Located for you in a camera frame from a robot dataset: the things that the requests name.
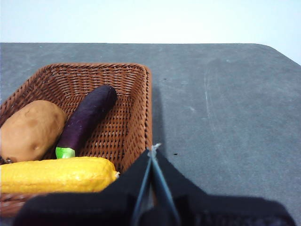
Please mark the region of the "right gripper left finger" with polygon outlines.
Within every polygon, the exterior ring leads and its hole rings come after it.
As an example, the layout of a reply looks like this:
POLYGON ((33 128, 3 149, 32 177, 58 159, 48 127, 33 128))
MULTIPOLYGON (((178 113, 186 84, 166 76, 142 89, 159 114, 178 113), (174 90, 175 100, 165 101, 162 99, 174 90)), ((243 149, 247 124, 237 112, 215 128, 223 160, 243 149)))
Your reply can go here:
POLYGON ((17 214, 15 226, 128 226, 149 162, 149 151, 101 192, 36 196, 17 214))

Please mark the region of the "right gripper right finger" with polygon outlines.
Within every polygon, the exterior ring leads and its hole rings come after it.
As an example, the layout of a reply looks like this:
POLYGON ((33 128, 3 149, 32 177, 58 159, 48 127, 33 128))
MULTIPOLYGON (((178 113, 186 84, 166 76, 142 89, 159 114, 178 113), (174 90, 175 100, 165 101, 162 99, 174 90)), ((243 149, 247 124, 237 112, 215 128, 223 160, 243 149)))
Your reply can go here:
POLYGON ((184 226, 294 226, 279 202, 260 197, 212 195, 187 179, 152 145, 152 157, 160 167, 184 226))

